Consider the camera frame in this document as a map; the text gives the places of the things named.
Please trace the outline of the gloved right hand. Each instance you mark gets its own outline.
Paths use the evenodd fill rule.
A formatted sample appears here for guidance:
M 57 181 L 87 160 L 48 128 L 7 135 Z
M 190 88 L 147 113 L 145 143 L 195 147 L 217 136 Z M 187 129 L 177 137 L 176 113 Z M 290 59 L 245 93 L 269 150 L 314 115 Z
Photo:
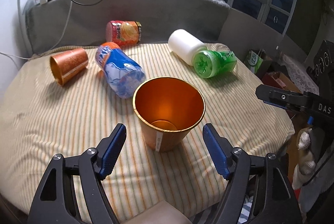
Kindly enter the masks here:
M 314 154 L 310 149 L 312 128 L 307 127 L 299 131 L 296 141 L 298 164 L 294 168 L 292 187 L 300 189 L 312 176 L 316 168 Z

